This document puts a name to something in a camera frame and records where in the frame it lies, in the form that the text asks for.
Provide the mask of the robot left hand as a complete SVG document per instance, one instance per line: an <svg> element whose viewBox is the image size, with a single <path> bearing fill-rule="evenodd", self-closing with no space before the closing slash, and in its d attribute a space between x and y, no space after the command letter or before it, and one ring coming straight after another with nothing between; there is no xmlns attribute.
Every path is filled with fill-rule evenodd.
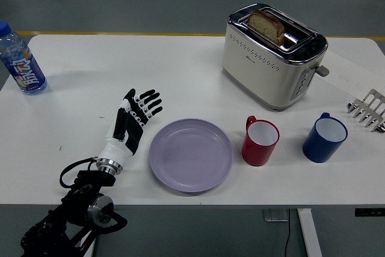
<svg viewBox="0 0 385 257"><path fill-rule="evenodd" d="M115 124L107 133L106 147L99 159L114 161L122 167L128 158L135 155L144 126L162 111L161 102L160 93L154 89L142 94L130 89L118 108Z"/></svg>

